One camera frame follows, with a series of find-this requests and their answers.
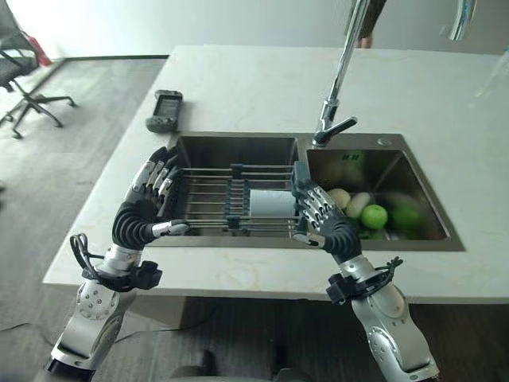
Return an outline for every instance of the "person's leg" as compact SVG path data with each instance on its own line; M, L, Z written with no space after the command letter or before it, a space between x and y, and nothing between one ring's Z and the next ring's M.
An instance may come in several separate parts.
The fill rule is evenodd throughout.
M368 37L361 38L359 41L359 48L369 49L373 45L373 33Z
M387 0L370 0L366 17L359 33L360 48L369 49L373 45L373 29Z

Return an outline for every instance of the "gray floor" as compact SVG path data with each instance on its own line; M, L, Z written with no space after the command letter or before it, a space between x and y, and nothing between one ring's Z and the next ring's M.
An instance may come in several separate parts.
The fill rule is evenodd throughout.
M163 60L105 60L66 64L41 89L80 105L52 105L66 125L42 115L23 124L22 141L0 129L0 329L37 322L54 341L72 296L41 280L65 233L132 119ZM381 381L361 326L347 307L324 302L194 299L186 312L195 329L143 333L114 346L98 381L164 380L178 365L218 357L224 376L270 377L274 346L288 346L289 363L325 381ZM445 382L507 381L507 306L413 306ZM122 334L160 329L129 314ZM0 333L0 381L29 381L50 347L30 328Z

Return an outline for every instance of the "office chair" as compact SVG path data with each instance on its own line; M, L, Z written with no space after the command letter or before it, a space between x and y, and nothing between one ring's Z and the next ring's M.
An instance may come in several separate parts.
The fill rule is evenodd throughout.
M7 54L6 51L14 51L17 54ZM20 91L23 99L12 110L8 111L0 119L0 125L5 122L13 122L13 113L19 111L19 116L12 127L13 137L23 138L17 131L17 127L25 118L30 109L37 113L43 113L55 121L56 127L62 127L62 123L55 115L44 109L41 105L54 101L67 100L72 107L76 106L69 96L44 97L42 95L31 96L29 92L23 90L16 79L19 76L27 76L39 67L40 53L32 46L27 35L19 28L6 0L0 0L0 87L12 92L13 86Z

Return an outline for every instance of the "dish rack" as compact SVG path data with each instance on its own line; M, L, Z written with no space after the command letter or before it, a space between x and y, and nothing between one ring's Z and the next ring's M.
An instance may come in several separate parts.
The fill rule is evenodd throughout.
M251 216L252 189L291 191L293 166L231 164L181 168L163 208L165 219L185 219L191 236L290 237L296 216Z

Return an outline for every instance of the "green apple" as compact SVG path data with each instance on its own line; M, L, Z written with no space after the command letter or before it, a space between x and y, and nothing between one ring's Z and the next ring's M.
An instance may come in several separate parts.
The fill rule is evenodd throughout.
M388 219L389 215L381 205L367 205L360 215L360 221L369 229L382 229Z
M413 231L421 225L421 213L410 205L399 205L391 214L392 224L400 231Z

